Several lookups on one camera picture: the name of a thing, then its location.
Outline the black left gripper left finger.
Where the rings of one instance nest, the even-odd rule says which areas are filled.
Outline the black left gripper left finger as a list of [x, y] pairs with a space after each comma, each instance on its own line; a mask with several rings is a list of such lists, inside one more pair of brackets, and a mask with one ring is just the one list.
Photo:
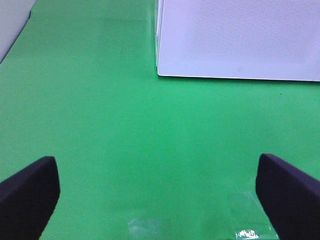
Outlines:
[[0, 183], [0, 238], [38, 240], [60, 198], [54, 156], [44, 156]]

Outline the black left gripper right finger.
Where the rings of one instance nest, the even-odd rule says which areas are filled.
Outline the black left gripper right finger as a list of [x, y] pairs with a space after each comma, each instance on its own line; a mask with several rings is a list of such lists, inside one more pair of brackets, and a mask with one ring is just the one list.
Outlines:
[[257, 197], [281, 240], [320, 238], [320, 182], [276, 155], [259, 157]]

